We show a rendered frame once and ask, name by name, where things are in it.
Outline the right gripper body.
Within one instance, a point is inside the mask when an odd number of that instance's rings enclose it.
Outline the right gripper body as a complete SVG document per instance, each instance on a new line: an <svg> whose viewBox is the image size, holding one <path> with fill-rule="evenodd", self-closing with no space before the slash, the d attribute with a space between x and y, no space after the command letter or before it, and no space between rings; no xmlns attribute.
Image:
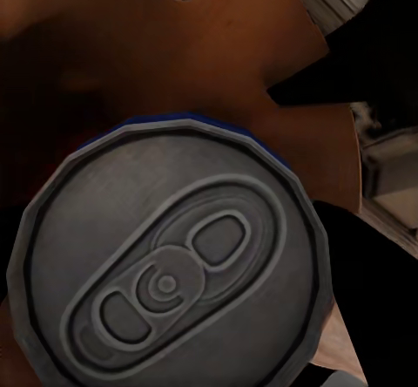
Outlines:
<svg viewBox="0 0 418 387"><path fill-rule="evenodd" d="M369 0L340 49L386 131L418 126L418 0Z"/></svg>

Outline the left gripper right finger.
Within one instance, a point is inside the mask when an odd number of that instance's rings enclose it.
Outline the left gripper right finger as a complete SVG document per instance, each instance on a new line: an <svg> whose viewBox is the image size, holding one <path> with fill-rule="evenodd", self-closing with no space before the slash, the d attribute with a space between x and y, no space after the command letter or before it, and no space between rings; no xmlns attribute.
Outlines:
<svg viewBox="0 0 418 387"><path fill-rule="evenodd" d="M346 208L319 200L313 207L368 387L418 387L418 259Z"/></svg>

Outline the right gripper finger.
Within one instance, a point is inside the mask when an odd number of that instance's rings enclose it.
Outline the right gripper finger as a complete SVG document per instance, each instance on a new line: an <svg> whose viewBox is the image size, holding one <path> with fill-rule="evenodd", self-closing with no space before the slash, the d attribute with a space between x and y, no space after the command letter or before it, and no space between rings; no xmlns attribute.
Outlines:
<svg viewBox="0 0 418 387"><path fill-rule="evenodd" d="M351 18L348 22L344 25L339 27L339 29L335 29L332 34L326 36L326 42L328 43L328 48L330 51L335 51L339 49L346 40L346 37L349 35L350 30L352 29L353 23L355 22L356 17Z"/></svg>
<svg viewBox="0 0 418 387"><path fill-rule="evenodd" d="M361 94L361 86L343 61L341 49L267 90L280 106L367 101Z"/></svg>

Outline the can of soda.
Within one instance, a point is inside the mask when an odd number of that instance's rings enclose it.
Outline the can of soda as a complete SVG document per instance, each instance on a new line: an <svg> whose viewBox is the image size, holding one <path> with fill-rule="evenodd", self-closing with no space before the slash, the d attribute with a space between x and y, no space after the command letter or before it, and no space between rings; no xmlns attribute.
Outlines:
<svg viewBox="0 0 418 387"><path fill-rule="evenodd" d="M54 156L46 165L36 173L36 176L13 198L13 200L6 205L14 207L18 204L23 204L32 201L37 193L43 188L43 185L50 179L52 174L57 171L57 168L65 161L67 156L70 156L77 151L78 147L107 131L104 126L93 126L90 130L79 130Z"/></svg>
<svg viewBox="0 0 418 387"><path fill-rule="evenodd" d="M244 127L138 116L29 201L6 272L44 387L290 387L334 299L327 230Z"/></svg>

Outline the trash can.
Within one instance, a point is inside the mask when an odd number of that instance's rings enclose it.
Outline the trash can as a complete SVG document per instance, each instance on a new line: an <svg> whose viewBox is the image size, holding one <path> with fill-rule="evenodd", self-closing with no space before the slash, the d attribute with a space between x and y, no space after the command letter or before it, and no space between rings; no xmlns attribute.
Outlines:
<svg viewBox="0 0 418 387"><path fill-rule="evenodd" d="M351 104L267 95L329 54L302 0L0 0L0 210L79 130L193 112L246 128L311 203L361 217ZM0 387L44 387L14 338L9 292Z"/></svg>

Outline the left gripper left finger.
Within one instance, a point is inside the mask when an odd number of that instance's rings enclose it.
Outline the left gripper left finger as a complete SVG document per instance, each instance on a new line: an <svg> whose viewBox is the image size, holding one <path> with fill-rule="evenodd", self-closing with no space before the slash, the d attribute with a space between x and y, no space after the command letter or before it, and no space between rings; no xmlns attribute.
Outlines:
<svg viewBox="0 0 418 387"><path fill-rule="evenodd" d="M0 302L7 296L6 272L23 212L29 202L0 210Z"/></svg>

